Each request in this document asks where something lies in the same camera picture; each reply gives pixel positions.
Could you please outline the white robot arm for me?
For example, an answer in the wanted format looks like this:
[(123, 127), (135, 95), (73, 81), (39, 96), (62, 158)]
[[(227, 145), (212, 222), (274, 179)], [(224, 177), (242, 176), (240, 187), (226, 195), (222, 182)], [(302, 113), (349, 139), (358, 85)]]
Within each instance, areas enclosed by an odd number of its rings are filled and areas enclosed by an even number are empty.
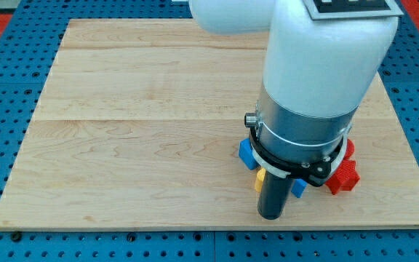
[(267, 31), (259, 141), (296, 163), (317, 162), (345, 136), (402, 14), (395, 1), (190, 0), (210, 33)]

